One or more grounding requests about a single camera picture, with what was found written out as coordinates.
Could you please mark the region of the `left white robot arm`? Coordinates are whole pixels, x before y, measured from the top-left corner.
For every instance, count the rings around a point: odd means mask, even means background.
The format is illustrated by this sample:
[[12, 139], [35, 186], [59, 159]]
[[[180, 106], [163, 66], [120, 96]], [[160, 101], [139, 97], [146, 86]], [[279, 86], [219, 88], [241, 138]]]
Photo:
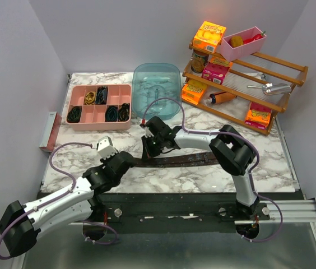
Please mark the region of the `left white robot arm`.
[[0, 219], [0, 259], [24, 254], [40, 236], [58, 225], [88, 219], [98, 221], [103, 208], [93, 200], [118, 186], [133, 166], [133, 156], [122, 151], [102, 165], [89, 168], [68, 187], [25, 205], [11, 202]]

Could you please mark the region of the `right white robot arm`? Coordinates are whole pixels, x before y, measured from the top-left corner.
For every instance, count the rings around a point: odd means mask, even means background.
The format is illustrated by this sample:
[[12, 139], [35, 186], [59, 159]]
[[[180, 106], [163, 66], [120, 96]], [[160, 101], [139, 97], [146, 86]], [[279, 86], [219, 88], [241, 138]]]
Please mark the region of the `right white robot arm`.
[[170, 128], [154, 116], [141, 127], [143, 159], [163, 154], [163, 149], [200, 149], [213, 153], [218, 164], [231, 175], [236, 189], [236, 212], [244, 220], [257, 213], [259, 198], [252, 179], [253, 160], [258, 160], [256, 149], [232, 126], [226, 124], [217, 132], [192, 131], [183, 126]]

